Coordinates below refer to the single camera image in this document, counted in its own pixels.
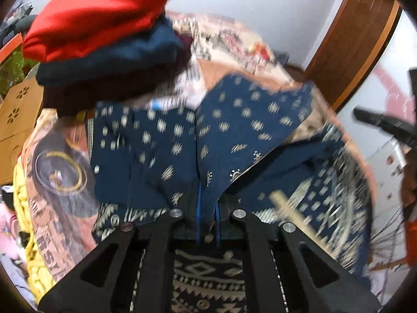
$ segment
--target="metal bolt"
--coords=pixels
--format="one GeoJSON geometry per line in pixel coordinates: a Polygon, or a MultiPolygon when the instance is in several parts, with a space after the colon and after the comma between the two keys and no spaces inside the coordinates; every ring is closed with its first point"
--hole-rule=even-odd
{"type": "Polygon", "coordinates": [[[171,215],[173,218],[179,218],[182,216],[182,211],[178,208],[174,208],[169,211],[169,215],[171,215]]]}
{"type": "Polygon", "coordinates": [[[243,209],[235,209],[233,211],[233,216],[242,219],[246,216],[246,212],[243,209]]]}
{"type": "Polygon", "coordinates": [[[124,222],[120,225],[120,229],[123,232],[130,232],[133,229],[133,224],[131,222],[124,222]]]}
{"type": "Polygon", "coordinates": [[[282,225],[282,229],[287,233],[292,233],[295,231],[295,225],[291,222],[286,222],[282,225]]]}

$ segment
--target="brown wooden door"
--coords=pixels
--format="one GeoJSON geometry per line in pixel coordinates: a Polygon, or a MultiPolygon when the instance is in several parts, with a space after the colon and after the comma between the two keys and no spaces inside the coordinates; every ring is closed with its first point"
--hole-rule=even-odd
{"type": "Polygon", "coordinates": [[[349,99],[376,63],[399,11],[396,0],[343,0],[305,72],[333,109],[349,99]]]}

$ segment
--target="yellow cloth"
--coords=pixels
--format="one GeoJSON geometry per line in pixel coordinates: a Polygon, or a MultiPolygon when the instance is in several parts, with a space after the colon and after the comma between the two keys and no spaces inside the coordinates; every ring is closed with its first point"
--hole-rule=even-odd
{"type": "Polygon", "coordinates": [[[29,243],[24,249],[26,254],[26,262],[28,264],[28,284],[29,289],[39,304],[40,299],[49,291],[54,285],[51,274],[43,262],[42,256],[38,252],[38,245],[34,239],[32,221],[30,220],[28,196],[26,193],[26,179],[22,167],[22,161],[19,157],[17,165],[13,173],[13,205],[20,229],[30,234],[29,243]]]}

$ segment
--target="red garment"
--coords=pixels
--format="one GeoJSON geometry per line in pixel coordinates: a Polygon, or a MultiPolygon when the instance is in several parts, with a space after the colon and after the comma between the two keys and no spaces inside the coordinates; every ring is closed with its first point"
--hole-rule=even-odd
{"type": "Polygon", "coordinates": [[[41,62],[84,57],[150,29],[167,0],[52,0],[33,21],[22,49],[41,62]]]}

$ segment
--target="black and beige patterned cloth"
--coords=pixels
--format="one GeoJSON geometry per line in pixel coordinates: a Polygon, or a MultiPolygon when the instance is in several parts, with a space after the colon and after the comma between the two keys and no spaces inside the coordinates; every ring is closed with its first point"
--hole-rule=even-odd
{"type": "MultiPolygon", "coordinates": [[[[101,203],[97,241],[123,221],[154,221],[188,196],[198,198],[201,221],[218,220],[213,212],[227,193],[264,222],[294,221],[360,277],[370,245],[370,191],[341,132],[328,123],[308,140],[285,142],[311,112],[311,88],[270,94],[229,75],[196,112],[99,104],[87,124],[101,203]],[[270,197],[274,191],[281,200],[270,197]]],[[[241,251],[210,244],[210,252],[175,252],[173,312],[246,311],[241,251]]]]}

